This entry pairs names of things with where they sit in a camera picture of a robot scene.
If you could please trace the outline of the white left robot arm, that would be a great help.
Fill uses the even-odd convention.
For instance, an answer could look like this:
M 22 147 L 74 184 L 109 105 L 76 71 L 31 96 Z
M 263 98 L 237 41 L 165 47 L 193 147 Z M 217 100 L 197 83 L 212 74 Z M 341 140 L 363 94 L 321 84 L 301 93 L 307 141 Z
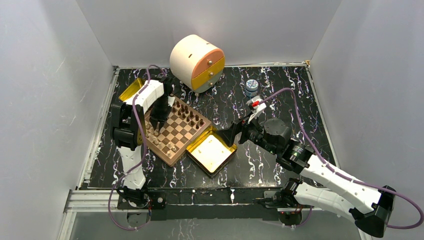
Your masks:
M 138 77 L 119 96 L 121 103 L 111 106 L 111 137 L 124 171 L 113 189 L 134 208 L 145 208 L 150 202 L 142 169 L 147 153 L 145 113 L 152 110 L 153 127 L 159 131 L 171 111 L 173 89 L 170 77 L 155 76 L 151 80 Z

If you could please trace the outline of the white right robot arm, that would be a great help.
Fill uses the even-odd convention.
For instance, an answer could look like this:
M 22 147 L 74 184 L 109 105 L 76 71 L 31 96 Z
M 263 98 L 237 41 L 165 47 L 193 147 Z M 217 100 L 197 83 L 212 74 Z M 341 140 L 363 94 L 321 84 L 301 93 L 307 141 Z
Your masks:
M 382 238 L 394 209 L 395 189 L 384 185 L 373 188 L 348 175 L 319 156 L 306 145 L 292 139 L 292 130 L 277 118 L 259 125 L 256 119 L 238 119 L 217 135 L 227 146 L 251 141 L 276 156 L 284 169 L 314 180 L 327 188 L 318 189 L 301 180 L 291 179 L 281 191 L 288 207 L 309 205 L 330 211 L 353 222 L 364 233 Z

